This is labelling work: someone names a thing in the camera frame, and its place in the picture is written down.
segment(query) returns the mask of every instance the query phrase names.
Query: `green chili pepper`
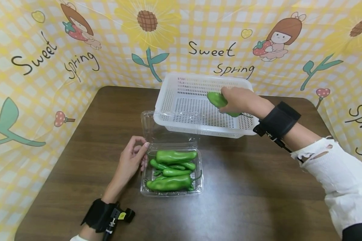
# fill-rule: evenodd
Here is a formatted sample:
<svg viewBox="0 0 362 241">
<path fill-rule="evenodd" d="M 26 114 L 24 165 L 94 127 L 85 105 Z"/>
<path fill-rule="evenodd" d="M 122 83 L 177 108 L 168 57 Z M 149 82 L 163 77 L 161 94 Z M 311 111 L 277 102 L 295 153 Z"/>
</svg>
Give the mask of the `green chili pepper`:
<svg viewBox="0 0 362 241">
<path fill-rule="evenodd" d="M 208 92 L 208 94 L 206 94 L 207 99 L 209 99 L 209 101 L 216 106 L 217 108 L 221 108 L 224 107 L 228 104 L 228 101 L 225 99 L 225 97 L 217 92 Z M 229 112 L 227 113 L 232 117 L 238 117 L 241 113 L 233 113 L 233 112 Z"/>
<path fill-rule="evenodd" d="M 183 163 L 179 163 L 179 165 L 186 167 L 191 171 L 194 171 L 196 169 L 196 165 L 193 162 L 183 162 Z"/>
<path fill-rule="evenodd" d="M 164 169 L 171 169 L 170 167 L 168 167 L 167 165 L 164 165 L 164 164 L 160 164 L 160 163 L 158 163 L 155 159 L 151 159 L 150 160 L 150 165 L 152 166 L 152 167 L 154 167 L 155 169 L 157 169 L 157 170 L 164 170 Z"/>
<path fill-rule="evenodd" d="M 185 170 L 186 169 L 182 165 L 171 165 L 169 167 L 172 168 L 172 169 L 177 169 L 177 170 Z"/>
<path fill-rule="evenodd" d="M 164 175 L 162 175 L 162 176 L 157 177 L 155 180 L 162 180 L 162 179 L 165 179 L 165 178 L 168 178 L 168 177 L 165 177 Z"/>
<path fill-rule="evenodd" d="M 173 170 L 173 169 L 164 169 L 162 174 L 166 177 L 176 177 L 182 175 L 191 174 L 191 170 Z"/>
<path fill-rule="evenodd" d="M 197 152 L 176 152 L 176 151 L 165 151 L 160 150 L 156 154 L 156 160 L 158 163 L 164 163 L 167 165 L 178 164 L 193 160 L 197 157 Z"/>
<path fill-rule="evenodd" d="M 197 178 L 192 179 L 190 175 L 182 175 L 176 177 L 168 177 L 162 180 L 147 181 L 146 187 L 151 191 L 158 192 L 169 192 L 169 191 L 179 191 L 182 189 L 190 190 L 192 182 L 201 178 L 203 171 L 200 172 L 200 175 Z"/>
<path fill-rule="evenodd" d="M 162 173 L 162 171 L 156 170 L 155 173 L 154 173 L 154 175 L 155 175 L 155 176 L 158 176 L 158 175 L 160 175 L 161 173 Z"/>
</svg>

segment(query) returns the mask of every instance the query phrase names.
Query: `right hand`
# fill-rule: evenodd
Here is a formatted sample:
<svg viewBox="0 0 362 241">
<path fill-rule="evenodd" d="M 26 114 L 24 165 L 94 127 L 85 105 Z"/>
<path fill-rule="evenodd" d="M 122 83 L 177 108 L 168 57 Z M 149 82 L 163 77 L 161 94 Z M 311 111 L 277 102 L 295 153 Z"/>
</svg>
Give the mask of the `right hand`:
<svg viewBox="0 0 362 241">
<path fill-rule="evenodd" d="M 245 112 L 259 119 L 263 119 L 275 107 L 270 101 L 264 99 L 249 89 L 222 87 L 221 93 L 228 104 L 220 108 L 221 113 Z"/>
<path fill-rule="evenodd" d="M 273 51 L 273 48 L 272 48 L 272 46 L 268 46 L 267 48 L 265 48 L 264 51 L 266 51 L 266 52 L 272 52 L 272 51 Z"/>
</svg>

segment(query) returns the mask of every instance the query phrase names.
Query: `white mesh basket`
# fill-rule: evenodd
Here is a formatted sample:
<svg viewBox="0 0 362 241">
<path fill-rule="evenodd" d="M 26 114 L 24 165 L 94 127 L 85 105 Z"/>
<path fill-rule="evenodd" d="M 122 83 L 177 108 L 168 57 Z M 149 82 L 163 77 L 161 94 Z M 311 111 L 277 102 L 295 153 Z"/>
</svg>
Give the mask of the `white mesh basket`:
<svg viewBox="0 0 362 241">
<path fill-rule="evenodd" d="M 169 73 L 161 86 L 156 102 L 158 112 L 197 112 L 200 115 L 200 134 L 218 137 L 239 138 L 255 135 L 256 117 L 240 115 L 233 118 L 221 114 L 206 97 L 208 92 L 220 92 L 223 86 L 242 87 L 252 90 L 249 81 L 233 77 L 205 76 L 197 74 Z M 155 117 L 155 122 L 169 131 L 194 133 L 195 125 L 187 119 L 171 116 Z"/>
</svg>

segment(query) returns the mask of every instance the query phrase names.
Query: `printed backdrop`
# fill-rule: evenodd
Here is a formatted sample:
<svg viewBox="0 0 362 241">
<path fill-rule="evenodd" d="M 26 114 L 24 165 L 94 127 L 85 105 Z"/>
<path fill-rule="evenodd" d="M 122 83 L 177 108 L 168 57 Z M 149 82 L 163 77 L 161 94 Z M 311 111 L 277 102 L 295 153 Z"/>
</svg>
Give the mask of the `printed backdrop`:
<svg viewBox="0 0 362 241">
<path fill-rule="evenodd" d="M 1 0 L 0 241 L 98 89 L 170 71 L 304 97 L 362 160 L 362 0 Z"/>
</svg>

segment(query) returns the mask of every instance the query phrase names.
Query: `wooden table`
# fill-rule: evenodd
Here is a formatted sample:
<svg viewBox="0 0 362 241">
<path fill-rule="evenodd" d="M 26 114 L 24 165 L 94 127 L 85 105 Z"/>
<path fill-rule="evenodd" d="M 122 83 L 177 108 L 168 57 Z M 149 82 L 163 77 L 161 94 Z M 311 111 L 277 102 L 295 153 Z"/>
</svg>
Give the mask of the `wooden table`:
<svg viewBox="0 0 362 241">
<path fill-rule="evenodd" d="M 100 197 L 132 135 L 142 135 L 140 114 L 155 108 L 159 90 L 105 87 L 95 96 L 17 231 L 16 241 L 69 240 L 93 200 Z M 301 109 L 300 123 L 329 135 L 305 99 L 268 97 Z M 135 210 L 118 223 L 113 240 L 339 240 L 324 191 L 288 153 L 267 137 L 201 136 L 204 191 L 150 198 L 137 174 L 122 208 Z"/>
</svg>

